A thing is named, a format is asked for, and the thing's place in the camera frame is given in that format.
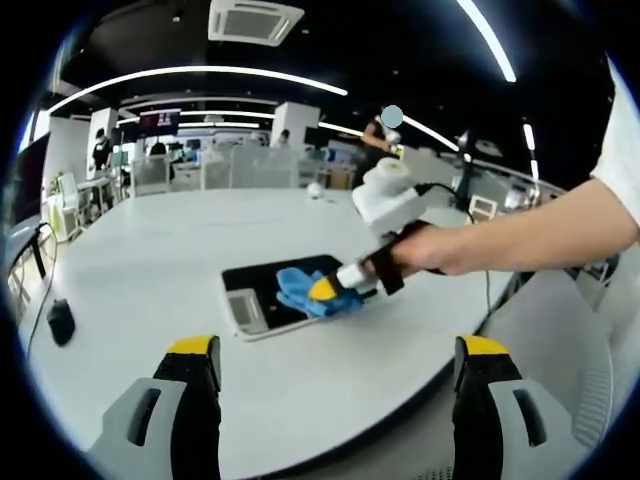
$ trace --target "black ceiling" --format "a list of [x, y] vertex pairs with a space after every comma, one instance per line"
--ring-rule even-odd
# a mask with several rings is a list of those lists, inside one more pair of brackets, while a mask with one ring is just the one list
[[[395, 103], [448, 138], [474, 128], [501, 147], [501, 164], [528, 173], [521, 130], [526, 118], [534, 127], [544, 180], [568, 188], [587, 178], [599, 154], [613, 90], [603, 51], [559, 0], [474, 0], [511, 60], [518, 76], [515, 84], [504, 80], [482, 36], [455, 0], [278, 1], [305, 10], [278, 48], [209, 42], [208, 0], [111, 2], [87, 25], [62, 78], [84, 88], [170, 66], [275, 70], [345, 88], [349, 95], [233, 74], [149, 77], [96, 95], [114, 106], [153, 93], [292, 100], [321, 107], [327, 122], [360, 130], [372, 107]], [[175, 23], [178, 11], [182, 20]], [[60, 98], [50, 96], [45, 102], [52, 105]], [[269, 111], [258, 105], [250, 109]], [[86, 104], [76, 101], [57, 114], [86, 111]], [[398, 130], [403, 143], [441, 148], [409, 126]]]

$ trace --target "small white ball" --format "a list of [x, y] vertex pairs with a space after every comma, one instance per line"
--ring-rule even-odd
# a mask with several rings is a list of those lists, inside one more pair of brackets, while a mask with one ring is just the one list
[[307, 193], [315, 200], [324, 195], [324, 188], [318, 182], [311, 182], [307, 185]]

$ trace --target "white sleeve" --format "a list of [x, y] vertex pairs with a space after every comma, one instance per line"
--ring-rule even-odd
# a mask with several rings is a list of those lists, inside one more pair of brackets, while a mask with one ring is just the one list
[[612, 63], [615, 100], [602, 144], [602, 154], [591, 176], [615, 193], [640, 226], [640, 115], [633, 96]]

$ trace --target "blue cloth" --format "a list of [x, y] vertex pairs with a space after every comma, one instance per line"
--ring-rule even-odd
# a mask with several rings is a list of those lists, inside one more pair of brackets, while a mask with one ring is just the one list
[[276, 273], [280, 291], [276, 294], [283, 305], [294, 308], [310, 317], [326, 318], [337, 313], [351, 313], [362, 308], [362, 298], [355, 290], [347, 290], [328, 302], [309, 298], [311, 287], [323, 278], [322, 272], [307, 275], [299, 268], [284, 268]]

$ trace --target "air conditioning vent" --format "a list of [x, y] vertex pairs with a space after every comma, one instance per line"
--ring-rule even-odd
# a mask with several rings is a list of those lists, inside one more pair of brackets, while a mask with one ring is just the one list
[[277, 47], [304, 15], [304, 10], [252, 0], [212, 0], [209, 40]]

